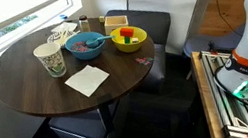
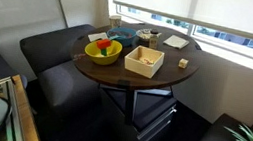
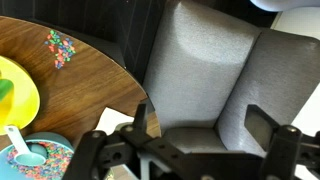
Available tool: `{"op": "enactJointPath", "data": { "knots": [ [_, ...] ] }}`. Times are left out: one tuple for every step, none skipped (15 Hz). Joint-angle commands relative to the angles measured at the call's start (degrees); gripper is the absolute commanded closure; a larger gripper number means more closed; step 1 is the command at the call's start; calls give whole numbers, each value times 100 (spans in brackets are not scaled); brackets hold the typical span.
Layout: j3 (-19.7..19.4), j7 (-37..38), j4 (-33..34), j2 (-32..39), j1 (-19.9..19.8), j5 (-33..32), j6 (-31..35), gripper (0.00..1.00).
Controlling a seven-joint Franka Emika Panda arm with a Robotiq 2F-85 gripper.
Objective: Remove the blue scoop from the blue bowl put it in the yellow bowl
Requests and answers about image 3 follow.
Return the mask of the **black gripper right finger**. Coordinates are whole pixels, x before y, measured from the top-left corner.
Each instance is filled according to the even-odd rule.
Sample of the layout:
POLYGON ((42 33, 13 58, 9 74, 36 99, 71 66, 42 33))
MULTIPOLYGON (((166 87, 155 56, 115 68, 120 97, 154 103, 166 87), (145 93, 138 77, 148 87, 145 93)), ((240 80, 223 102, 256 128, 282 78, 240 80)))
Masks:
POLYGON ((254 104, 247 106, 244 125, 264 151, 269 148, 273 134, 279 128, 272 117, 254 104))

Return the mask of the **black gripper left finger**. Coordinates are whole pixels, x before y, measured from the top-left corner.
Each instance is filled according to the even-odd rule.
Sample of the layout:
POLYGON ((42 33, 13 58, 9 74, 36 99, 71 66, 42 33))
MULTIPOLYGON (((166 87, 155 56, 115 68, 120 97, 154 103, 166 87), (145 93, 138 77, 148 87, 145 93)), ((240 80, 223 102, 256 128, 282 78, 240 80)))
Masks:
POLYGON ((143 133, 147 131, 148 109, 147 105, 142 103, 137 106, 133 121, 133 127, 143 133))

